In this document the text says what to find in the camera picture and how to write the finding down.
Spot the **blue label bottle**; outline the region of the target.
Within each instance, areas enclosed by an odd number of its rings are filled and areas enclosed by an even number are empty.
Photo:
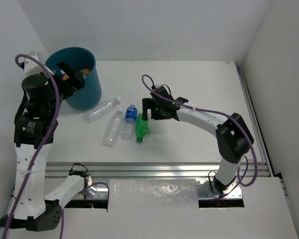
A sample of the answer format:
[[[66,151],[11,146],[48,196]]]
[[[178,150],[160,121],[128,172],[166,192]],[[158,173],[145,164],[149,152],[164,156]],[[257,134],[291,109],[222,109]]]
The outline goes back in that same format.
[[[135,102],[131,102],[127,108],[121,138],[123,140],[132,140],[136,132],[138,109]]]

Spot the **crushed green bottle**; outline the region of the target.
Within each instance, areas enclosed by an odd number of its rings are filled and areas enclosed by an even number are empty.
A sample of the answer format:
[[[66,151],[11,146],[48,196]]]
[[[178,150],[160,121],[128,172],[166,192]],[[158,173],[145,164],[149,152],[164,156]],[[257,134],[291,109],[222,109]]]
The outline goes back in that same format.
[[[150,133],[150,129],[148,127],[148,121],[143,120],[143,114],[139,113],[137,117],[137,123],[136,123],[136,142],[142,143],[145,135],[149,133]]]

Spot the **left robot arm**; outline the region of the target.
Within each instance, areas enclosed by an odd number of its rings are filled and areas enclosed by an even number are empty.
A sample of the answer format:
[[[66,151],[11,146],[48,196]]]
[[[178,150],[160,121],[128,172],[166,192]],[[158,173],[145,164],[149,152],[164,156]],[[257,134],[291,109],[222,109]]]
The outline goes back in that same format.
[[[22,81],[23,99],[14,118],[16,179],[12,207],[0,219],[0,226],[42,232],[55,229],[64,207],[86,185],[87,171],[70,170],[65,181],[51,193],[44,193],[46,163],[51,150],[61,102],[84,88],[82,72],[65,61],[57,66],[68,76],[38,63],[38,72]]]

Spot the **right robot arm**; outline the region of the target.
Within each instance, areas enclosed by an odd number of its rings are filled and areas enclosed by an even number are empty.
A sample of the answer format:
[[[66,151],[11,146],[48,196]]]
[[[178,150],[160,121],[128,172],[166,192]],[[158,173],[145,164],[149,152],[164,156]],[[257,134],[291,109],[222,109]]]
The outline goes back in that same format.
[[[185,98],[174,99],[164,86],[152,86],[150,94],[150,98],[142,99],[142,120],[148,120],[150,111],[153,120],[190,123],[216,137],[221,161],[213,184],[218,194],[223,194],[234,182],[238,164],[248,151],[256,159],[254,139],[241,115],[199,109]]]

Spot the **orange label bottle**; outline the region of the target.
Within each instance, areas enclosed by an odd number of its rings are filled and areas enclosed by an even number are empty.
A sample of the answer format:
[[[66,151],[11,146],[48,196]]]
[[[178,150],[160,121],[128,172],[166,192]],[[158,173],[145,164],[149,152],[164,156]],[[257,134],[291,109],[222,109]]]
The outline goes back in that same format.
[[[85,69],[82,69],[81,72],[83,74],[83,78],[85,79],[90,74],[91,70],[88,68],[85,68]],[[60,73],[61,73],[61,78],[63,80],[69,79],[69,76],[63,70],[60,70]]]

